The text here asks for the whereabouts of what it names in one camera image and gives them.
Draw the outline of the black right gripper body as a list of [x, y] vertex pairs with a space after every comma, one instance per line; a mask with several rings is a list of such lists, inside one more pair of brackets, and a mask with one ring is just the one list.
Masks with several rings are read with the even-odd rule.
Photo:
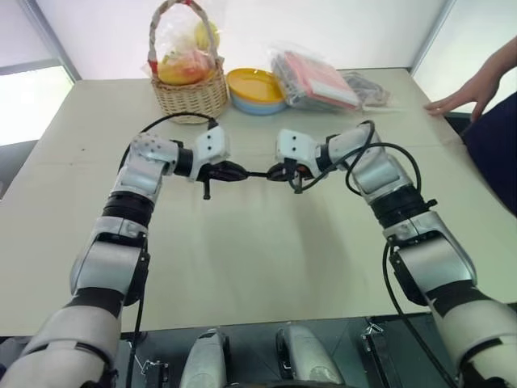
[[320, 169], [314, 160], [288, 160], [288, 181], [292, 183], [315, 179], [320, 175]]

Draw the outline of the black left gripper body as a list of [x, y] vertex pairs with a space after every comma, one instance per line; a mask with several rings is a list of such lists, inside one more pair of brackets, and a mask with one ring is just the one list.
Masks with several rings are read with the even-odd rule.
[[215, 179], [218, 174], [221, 172], [222, 164], [205, 164], [200, 168], [199, 174], [197, 176], [197, 181], [203, 184], [203, 199], [210, 200], [211, 199], [211, 189], [210, 189], [210, 180]]

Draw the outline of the person's bare hand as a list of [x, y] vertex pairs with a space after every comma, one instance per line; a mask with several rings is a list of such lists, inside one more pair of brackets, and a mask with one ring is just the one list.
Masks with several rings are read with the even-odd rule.
[[470, 115], [470, 121], [475, 122], [481, 117], [493, 97], [494, 92], [492, 90], [464, 86], [444, 99], [426, 104], [424, 109], [431, 116], [444, 116], [465, 104], [475, 103]]

